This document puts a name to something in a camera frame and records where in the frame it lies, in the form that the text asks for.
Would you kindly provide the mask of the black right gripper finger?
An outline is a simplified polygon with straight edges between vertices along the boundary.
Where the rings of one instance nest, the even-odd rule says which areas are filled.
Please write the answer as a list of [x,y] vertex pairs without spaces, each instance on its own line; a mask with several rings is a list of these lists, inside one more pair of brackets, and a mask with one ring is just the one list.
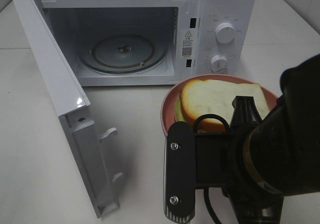
[[262,122],[253,96],[236,96],[232,101],[233,115],[230,122],[232,129],[237,129],[244,124],[256,126]]

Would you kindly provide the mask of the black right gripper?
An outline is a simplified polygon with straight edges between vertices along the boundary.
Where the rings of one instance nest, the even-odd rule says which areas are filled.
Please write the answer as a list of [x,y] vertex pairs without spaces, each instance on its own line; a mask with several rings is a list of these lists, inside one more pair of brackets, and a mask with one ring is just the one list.
[[271,193],[252,186],[221,186],[231,203],[239,224],[279,224],[284,201],[283,192]]

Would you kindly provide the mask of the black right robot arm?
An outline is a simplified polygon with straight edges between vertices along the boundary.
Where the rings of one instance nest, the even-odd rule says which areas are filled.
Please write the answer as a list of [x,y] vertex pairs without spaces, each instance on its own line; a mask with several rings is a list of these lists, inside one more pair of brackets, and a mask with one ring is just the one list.
[[320,57],[285,70],[282,95],[256,127],[235,132],[225,192],[240,224],[277,224],[284,197],[320,190]]

